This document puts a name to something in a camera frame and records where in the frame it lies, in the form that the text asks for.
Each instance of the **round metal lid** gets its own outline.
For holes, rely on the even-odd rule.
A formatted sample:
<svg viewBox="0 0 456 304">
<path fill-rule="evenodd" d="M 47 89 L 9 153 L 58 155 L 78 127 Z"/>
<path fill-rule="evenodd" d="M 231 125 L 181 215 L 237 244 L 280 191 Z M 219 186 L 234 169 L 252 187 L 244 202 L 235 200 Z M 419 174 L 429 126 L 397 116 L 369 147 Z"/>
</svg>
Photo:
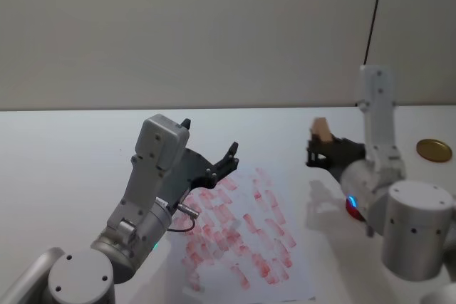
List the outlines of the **round metal lid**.
<svg viewBox="0 0 456 304">
<path fill-rule="evenodd" d="M 431 162 L 444 163 L 452 158 L 452 150 L 444 142 L 436 139 L 423 139 L 416 144 L 418 154 Z"/>
</svg>

